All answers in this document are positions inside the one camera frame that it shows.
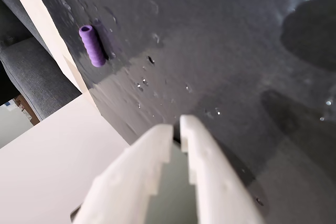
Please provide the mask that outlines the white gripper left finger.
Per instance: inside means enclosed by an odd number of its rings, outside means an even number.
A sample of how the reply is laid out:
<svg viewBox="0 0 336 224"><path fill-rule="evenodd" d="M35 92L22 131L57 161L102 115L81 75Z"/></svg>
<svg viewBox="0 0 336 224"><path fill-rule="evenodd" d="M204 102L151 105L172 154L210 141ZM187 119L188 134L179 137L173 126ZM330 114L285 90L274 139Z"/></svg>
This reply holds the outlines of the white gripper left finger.
<svg viewBox="0 0 336 224"><path fill-rule="evenodd" d="M158 124L146 131L93 180L74 222L145 223L172 144L172 125Z"/></svg>

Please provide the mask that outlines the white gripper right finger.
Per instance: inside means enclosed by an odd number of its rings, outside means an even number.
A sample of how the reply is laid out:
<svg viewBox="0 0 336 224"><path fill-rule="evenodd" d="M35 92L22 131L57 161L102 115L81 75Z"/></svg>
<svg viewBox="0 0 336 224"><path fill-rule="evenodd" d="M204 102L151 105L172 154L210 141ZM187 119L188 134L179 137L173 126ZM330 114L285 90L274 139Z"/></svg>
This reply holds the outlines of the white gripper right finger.
<svg viewBox="0 0 336 224"><path fill-rule="evenodd" d="M188 155L198 223L264 223L249 192L204 124L180 117L181 151Z"/></svg>

